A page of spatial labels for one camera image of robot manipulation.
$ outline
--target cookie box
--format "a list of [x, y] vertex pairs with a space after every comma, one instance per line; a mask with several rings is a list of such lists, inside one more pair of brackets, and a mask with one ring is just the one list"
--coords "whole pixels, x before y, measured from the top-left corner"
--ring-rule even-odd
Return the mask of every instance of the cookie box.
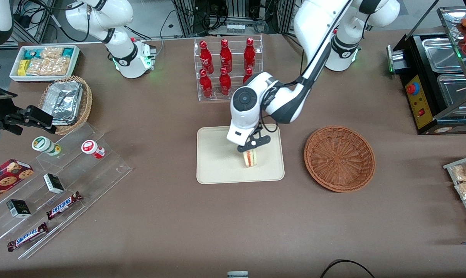
[[10, 159], [0, 166], [0, 195], [28, 178], [34, 171], [29, 164]]
[[[63, 47], [65, 49], [73, 49], [74, 51], [72, 52], [72, 55], [70, 57], [70, 63], [69, 63], [69, 68], [67, 70], [67, 73], [65, 75], [47, 75], [47, 76], [22, 76], [17, 74], [17, 70], [19, 69], [19, 65], [21, 64], [21, 61], [25, 58], [25, 52], [34, 49], [34, 48], [44, 48], [44, 47]], [[72, 76], [72, 73], [74, 72], [74, 69], [76, 67], [77, 63], [77, 58], [79, 55], [79, 48], [75, 46], [74, 44], [50, 44], [50, 45], [45, 45], [45, 46], [22, 46], [19, 49], [19, 52], [17, 53], [17, 57], [15, 59], [14, 65], [12, 66], [12, 70], [10, 71], [10, 78], [14, 81], [17, 81], [19, 83], [25, 83], [25, 82], [46, 82], [46, 81], [55, 81], [63, 78], [68, 78]]]

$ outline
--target brown woven basket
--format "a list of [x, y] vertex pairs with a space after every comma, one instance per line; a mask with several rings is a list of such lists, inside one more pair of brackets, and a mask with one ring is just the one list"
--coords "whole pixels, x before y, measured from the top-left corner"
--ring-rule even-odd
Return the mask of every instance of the brown woven basket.
[[[91, 88], [87, 86], [87, 83], [80, 77], [78, 76], [71, 76], [67, 77], [64, 79], [60, 79], [56, 81], [56, 83], [63, 83], [63, 82], [68, 82], [68, 81], [77, 81], [78, 83], [82, 84], [84, 86], [83, 90], [83, 95], [82, 95], [82, 100], [80, 101], [80, 108], [79, 108], [79, 113], [78, 113], [78, 120], [74, 125], [57, 125], [56, 126], [56, 134], [58, 135], [65, 135], [68, 132], [71, 132], [76, 126], [80, 125], [81, 123], [84, 123], [87, 121], [87, 118], [89, 118], [89, 114], [91, 112], [91, 105], [92, 105], [92, 92]], [[41, 101], [39, 102], [39, 105], [37, 107], [41, 108], [44, 104], [44, 99], [46, 97], [46, 93], [48, 92], [48, 88], [44, 90], [43, 95], [41, 96]]]
[[337, 125], [310, 135], [304, 159], [312, 178], [336, 192], [362, 189], [375, 172], [374, 152], [369, 143], [354, 130]]

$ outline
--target red soda bottle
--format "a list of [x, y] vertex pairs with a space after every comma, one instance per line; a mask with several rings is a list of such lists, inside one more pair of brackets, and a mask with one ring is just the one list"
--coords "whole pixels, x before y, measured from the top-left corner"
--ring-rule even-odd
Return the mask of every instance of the red soda bottle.
[[227, 97], [230, 94], [231, 78], [228, 75], [228, 70], [226, 70], [225, 67], [221, 68], [221, 76], [219, 76], [219, 84], [221, 84], [221, 93]]
[[204, 94], [204, 97], [211, 98], [212, 97], [211, 79], [207, 76], [207, 72], [205, 71], [205, 69], [201, 69], [199, 71], [199, 74], [201, 75], [201, 78], [199, 79], [199, 83], [201, 84], [201, 90]]
[[247, 82], [247, 79], [249, 79], [251, 76], [252, 76], [252, 68], [248, 67], [245, 70], [245, 76], [243, 77], [243, 84], [245, 84], [245, 82]]
[[255, 66], [255, 49], [254, 49], [254, 39], [249, 37], [247, 39], [247, 47], [243, 53], [244, 64], [243, 67], [247, 70], [248, 67], [254, 68]]
[[201, 41], [199, 45], [201, 46], [201, 64], [207, 73], [212, 74], [214, 72], [214, 66], [212, 65], [212, 55], [207, 49], [207, 43]]
[[233, 70], [233, 59], [231, 58], [231, 50], [228, 47], [228, 40], [221, 39], [221, 52], [219, 53], [221, 58], [221, 66], [225, 67], [228, 72]]

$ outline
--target yellow control panel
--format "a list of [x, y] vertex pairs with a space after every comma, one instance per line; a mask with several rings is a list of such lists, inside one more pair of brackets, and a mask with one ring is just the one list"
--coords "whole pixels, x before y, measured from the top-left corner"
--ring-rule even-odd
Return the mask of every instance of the yellow control panel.
[[425, 94], [422, 90], [422, 84], [418, 75], [413, 77], [411, 81], [404, 87], [406, 89], [406, 95], [410, 101], [411, 110], [413, 111], [413, 118], [417, 123], [417, 127], [423, 128], [425, 125], [430, 123], [434, 118], [430, 112], [429, 104], [425, 98]]

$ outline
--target white tray of snacks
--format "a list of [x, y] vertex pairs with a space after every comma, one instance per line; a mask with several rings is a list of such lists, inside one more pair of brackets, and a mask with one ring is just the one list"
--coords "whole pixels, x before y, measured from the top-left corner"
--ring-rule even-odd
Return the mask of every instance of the white tray of snacks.
[[10, 71], [19, 82], [55, 81], [74, 72], [79, 48], [73, 44], [22, 46]]

